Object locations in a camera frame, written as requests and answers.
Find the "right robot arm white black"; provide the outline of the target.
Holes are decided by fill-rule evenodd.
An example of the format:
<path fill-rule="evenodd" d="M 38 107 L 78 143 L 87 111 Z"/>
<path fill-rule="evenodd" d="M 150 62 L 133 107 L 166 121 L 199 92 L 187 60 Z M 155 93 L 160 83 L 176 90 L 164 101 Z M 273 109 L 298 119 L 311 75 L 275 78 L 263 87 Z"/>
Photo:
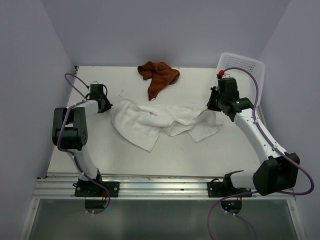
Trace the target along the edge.
<path fill-rule="evenodd" d="M 226 77 L 211 88 L 207 108 L 223 112 L 244 133 L 253 147 L 260 166 L 255 171 L 237 170 L 224 175 L 223 192 L 235 196 L 240 190 L 255 189 L 266 196 L 293 188 L 298 176 L 300 159 L 277 145 L 260 119 L 252 102 L 241 98 L 236 79 Z"/>

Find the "white towel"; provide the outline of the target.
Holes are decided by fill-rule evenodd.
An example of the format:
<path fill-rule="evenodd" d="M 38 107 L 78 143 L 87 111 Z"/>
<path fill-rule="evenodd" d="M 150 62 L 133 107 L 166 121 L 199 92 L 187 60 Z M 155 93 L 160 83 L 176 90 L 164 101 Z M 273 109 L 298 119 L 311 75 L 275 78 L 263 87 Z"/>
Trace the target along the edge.
<path fill-rule="evenodd" d="M 127 141 L 151 152 L 160 133 L 170 137 L 188 132 L 198 143 L 223 128 L 216 113 L 197 104 L 137 105 L 131 99 L 124 99 L 110 110 L 114 128 Z"/>

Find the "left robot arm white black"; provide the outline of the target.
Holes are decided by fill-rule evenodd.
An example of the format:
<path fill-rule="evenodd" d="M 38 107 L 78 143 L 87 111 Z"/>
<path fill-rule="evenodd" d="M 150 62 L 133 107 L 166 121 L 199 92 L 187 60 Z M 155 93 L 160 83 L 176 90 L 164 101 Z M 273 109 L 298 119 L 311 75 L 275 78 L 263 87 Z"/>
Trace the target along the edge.
<path fill-rule="evenodd" d="M 53 113 L 52 142 L 71 158 L 78 172 L 78 184 L 87 183 L 87 192 L 95 197 L 103 193 L 104 184 L 86 147 L 89 136 L 87 118 L 112 108 L 107 94 L 104 84 L 91 84 L 84 100 L 68 108 L 58 107 Z"/>

